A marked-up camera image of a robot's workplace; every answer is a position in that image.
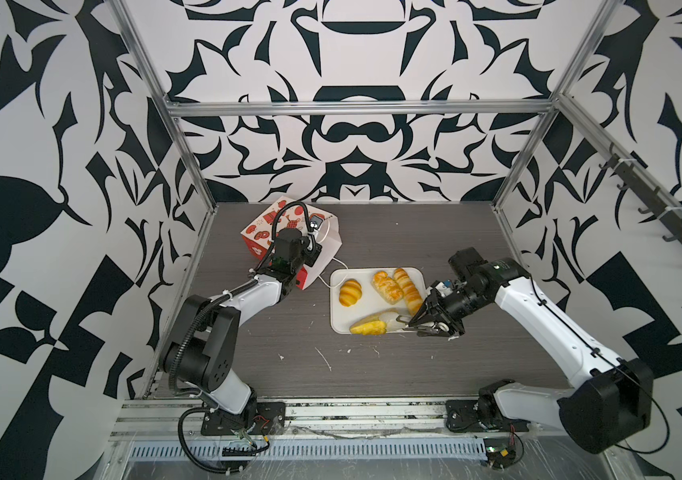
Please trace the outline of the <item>yellow fake croissant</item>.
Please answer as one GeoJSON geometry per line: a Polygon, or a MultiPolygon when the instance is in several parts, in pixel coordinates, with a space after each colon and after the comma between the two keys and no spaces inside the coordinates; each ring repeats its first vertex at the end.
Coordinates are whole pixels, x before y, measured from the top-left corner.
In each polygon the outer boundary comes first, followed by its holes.
{"type": "Polygon", "coordinates": [[[394,330],[398,318],[395,311],[380,312],[355,322],[349,332],[353,335],[384,335],[394,330]]]}

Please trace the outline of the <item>small yellow fake bread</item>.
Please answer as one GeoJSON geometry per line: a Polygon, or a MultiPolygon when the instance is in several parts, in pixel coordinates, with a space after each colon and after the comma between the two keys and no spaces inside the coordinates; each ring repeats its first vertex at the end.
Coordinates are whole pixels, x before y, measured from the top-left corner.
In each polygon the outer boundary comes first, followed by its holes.
{"type": "Polygon", "coordinates": [[[354,306],[361,298],[362,286],[357,280],[347,280],[340,286],[338,300],[343,307],[354,306]]]}

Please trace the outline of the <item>white red paper bag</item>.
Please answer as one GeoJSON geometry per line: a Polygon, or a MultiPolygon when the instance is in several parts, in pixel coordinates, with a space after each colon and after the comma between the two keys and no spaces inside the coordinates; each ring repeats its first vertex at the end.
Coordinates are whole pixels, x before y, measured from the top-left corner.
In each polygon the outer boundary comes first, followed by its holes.
{"type": "Polygon", "coordinates": [[[241,232],[258,259],[257,274],[305,290],[320,277],[342,246],[338,217],[282,196],[241,232]]]}

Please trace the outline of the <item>short twisted fake bread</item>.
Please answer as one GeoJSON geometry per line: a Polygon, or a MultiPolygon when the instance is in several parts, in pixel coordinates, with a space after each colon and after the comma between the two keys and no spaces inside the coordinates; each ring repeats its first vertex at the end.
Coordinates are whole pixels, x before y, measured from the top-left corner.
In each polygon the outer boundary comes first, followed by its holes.
{"type": "Polygon", "coordinates": [[[376,272],[371,284],[379,296],[390,305],[397,304],[404,298],[402,288],[385,271],[376,272]]]}

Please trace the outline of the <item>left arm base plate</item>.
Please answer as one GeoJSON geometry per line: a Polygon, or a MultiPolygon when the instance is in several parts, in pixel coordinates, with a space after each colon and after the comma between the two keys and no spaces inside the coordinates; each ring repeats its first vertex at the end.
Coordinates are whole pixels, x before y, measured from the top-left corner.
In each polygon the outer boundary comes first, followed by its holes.
{"type": "Polygon", "coordinates": [[[204,415],[201,434],[224,436],[239,430],[254,435],[271,434],[283,428],[286,407],[285,402],[251,401],[240,414],[221,409],[210,411],[204,415]]]}

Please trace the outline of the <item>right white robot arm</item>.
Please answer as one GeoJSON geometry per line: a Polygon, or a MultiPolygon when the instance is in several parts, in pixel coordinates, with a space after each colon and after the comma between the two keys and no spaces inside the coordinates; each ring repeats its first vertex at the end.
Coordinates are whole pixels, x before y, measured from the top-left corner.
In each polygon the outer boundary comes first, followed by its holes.
{"type": "Polygon", "coordinates": [[[448,263],[455,281],[436,281],[428,288],[408,330],[458,338],[465,333],[466,317],[494,304],[546,351],[568,383],[565,389],[551,389],[497,381],[479,391],[471,425],[499,430],[514,421],[532,422],[565,432],[592,454],[649,426],[653,373],[642,360],[624,360],[588,334],[517,261],[489,261],[467,248],[448,263]]]}

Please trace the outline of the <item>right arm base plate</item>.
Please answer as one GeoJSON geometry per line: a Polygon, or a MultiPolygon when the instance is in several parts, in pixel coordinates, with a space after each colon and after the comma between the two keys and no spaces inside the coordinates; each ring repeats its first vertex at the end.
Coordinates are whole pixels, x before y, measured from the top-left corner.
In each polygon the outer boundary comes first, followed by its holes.
{"type": "Polygon", "coordinates": [[[453,433],[528,432],[525,420],[503,416],[490,396],[445,402],[445,426],[453,433]]]}

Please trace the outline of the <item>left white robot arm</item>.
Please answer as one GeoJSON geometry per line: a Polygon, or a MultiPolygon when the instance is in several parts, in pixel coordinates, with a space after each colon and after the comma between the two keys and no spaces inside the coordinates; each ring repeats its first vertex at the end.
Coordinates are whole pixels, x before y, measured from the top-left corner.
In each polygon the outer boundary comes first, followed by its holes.
{"type": "Polygon", "coordinates": [[[173,393],[197,393],[228,414],[248,408],[252,389],[233,371],[240,326],[280,303],[298,285],[300,270],[319,258],[315,229],[279,231],[246,283],[215,297],[184,300],[159,360],[173,393]]]}

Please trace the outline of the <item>long striped fake bread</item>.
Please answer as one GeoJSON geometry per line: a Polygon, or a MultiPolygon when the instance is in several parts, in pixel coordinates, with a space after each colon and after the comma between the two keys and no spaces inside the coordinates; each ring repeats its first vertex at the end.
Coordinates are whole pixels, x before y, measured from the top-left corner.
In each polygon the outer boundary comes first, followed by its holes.
{"type": "Polygon", "coordinates": [[[403,298],[411,316],[415,316],[423,304],[423,298],[408,273],[403,268],[394,270],[393,278],[403,291],[403,298]]]}

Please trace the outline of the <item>steel tongs white tips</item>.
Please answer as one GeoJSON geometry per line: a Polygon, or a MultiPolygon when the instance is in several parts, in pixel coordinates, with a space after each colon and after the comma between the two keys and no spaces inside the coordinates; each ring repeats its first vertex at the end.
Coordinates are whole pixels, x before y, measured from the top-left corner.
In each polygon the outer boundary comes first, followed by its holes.
{"type": "Polygon", "coordinates": [[[444,321],[427,320],[415,326],[410,325],[411,318],[396,312],[383,313],[380,320],[384,322],[386,332],[408,331],[419,337],[456,338],[457,330],[444,321]]]}

